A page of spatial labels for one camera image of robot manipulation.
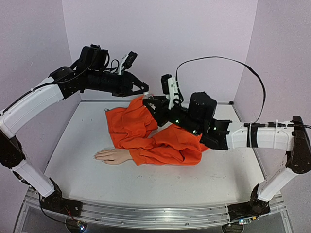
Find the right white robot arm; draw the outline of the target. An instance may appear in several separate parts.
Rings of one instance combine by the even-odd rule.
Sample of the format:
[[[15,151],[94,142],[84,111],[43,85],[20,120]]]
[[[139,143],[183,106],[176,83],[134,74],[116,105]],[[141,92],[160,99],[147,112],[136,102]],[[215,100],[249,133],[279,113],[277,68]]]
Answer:
[[[291,121],[267,123],[242,123],[216,120],[216,100],[205,92],[191,95],[188,107],[166,96],[143,97],[143,105],[162,127],[170,122],[193,135],[212,150],[236,148],[280,149],[286,155],[276,172],[256,188],[255,198],[269,202],[290,180],[311,170],[311,146],[302,118],[293,116]]]

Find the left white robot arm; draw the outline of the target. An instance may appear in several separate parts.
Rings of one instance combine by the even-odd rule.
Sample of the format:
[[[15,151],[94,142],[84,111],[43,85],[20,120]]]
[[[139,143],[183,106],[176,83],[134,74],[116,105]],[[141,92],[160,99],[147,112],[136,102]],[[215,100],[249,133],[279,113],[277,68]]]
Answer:
[[[84,46],[72,65],[53,71],[0,112],[0,163],[27,185],[33,187],[55,212],[66,206],[57,185],[27,160],[17,132],[50,106],[66,100],[77,92],[96,90],[115,97],[142,95],[149,86],[128,72],[137,58],[135,52],[125,55],[116,67],[108,67],[108,50],[99,45]]]

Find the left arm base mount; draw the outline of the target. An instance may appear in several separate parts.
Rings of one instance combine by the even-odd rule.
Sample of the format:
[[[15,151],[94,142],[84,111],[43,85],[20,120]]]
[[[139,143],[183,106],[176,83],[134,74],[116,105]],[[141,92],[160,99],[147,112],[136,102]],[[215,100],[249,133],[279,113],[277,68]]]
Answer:
[[[47,197],[42,197],[40,207],[55,213],[65,214],[70,217],[80,217],[82,211],[82,202],[63,197],[62,191],[58,185],[54,184],[54,191]]]

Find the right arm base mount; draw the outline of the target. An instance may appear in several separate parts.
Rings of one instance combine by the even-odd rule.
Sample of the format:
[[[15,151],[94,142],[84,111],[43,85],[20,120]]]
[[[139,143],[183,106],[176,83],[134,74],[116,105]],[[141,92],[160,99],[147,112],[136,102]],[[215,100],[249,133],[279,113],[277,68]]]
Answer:
[[[259,217],[261,215],[270,213],[271,210],[269,202],[262,201],[258,198],[258,188],[259,184],[254,187],[248,202],[230,204],[228,206],[230,222],[237,222],[240,219]]]

